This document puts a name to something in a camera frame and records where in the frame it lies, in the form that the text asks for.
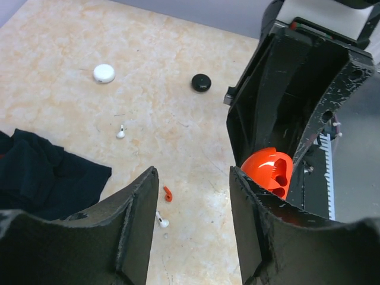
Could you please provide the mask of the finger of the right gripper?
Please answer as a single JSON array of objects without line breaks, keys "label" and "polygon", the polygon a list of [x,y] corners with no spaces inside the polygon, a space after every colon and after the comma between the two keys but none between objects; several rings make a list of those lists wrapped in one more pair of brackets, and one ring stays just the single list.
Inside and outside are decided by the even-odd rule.
[{"label": "finger of the right gripper", "polygon": [[318,36],[305,28],[279,28],[259,40],[258,47],[235,87],[228,89],[227,131],[235,165],[254,152],[273,146],[297,166],[317,132],[307,135],[310,115],[306,100],[289,92],[305,66]]}]

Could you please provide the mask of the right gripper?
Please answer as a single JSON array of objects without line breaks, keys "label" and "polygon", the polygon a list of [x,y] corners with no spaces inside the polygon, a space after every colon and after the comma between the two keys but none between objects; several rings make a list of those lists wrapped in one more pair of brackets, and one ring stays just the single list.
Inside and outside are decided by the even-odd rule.
[{"label": "right gripper", "polygon": [[[261,21],[262,40],[273,27],[289,26],[296,19],[311,24],[315,30],[334,32],[379,56],[379,1],[271,1]],[[370,55],[347,52],[347,59],[328,86],[319,92],[315,107],[307,117],[293,153],[298,166],[325,124],[353,93],[374,76]]]}]

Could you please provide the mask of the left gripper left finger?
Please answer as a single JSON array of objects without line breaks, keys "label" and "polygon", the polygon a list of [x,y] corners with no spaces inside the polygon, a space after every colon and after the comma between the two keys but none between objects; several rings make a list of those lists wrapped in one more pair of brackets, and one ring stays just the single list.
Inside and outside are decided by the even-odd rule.
[{"label": "left gripper left finger", "polygon": [[145,284],[159,193],[149,167],[65,220],[1,211],[2,284]]}]

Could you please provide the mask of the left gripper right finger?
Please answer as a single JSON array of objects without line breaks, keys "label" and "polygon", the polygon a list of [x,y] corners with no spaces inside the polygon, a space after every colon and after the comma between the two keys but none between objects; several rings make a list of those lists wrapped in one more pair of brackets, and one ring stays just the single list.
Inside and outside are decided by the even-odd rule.
[{"label": "left gripper right finger", "polygon": [[243,284],[378,284],[379,219],[340,223],[301,210],[230,168]]}]

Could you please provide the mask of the black earbud case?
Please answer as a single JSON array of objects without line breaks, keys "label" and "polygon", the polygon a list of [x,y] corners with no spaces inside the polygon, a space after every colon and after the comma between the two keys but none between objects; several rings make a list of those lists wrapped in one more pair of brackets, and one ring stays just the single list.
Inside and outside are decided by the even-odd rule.
[{"label": "black earbud case", "polygon": [[205,74],[196,74],[192,77],[191,86],[197,92],[206,92],[211,87],[211,79]]}]

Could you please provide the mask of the orange earbud case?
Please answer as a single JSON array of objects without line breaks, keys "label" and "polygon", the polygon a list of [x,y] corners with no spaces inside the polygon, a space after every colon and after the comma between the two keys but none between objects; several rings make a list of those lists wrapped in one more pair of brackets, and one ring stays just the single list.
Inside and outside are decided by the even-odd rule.
[{"label": "orange earbud case", "polygon": [[293,160],[274,147],[263,148],[249,156],[241,166],[257,185],[285,200],[293,173]]}]

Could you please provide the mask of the orange earbud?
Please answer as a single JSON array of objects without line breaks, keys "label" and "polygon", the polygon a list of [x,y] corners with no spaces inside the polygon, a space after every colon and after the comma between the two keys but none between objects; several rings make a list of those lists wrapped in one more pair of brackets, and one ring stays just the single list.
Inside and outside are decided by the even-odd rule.
[{"label": "orange earbud", "polygon": [[170,189],[167,186],[164,186],[163,189],[164,189],[164,192],[165,192],[165,196],[164,196],[165,200],[167,202],[172,202],[172,200],[173,200],[173,194],[170,191]]}]

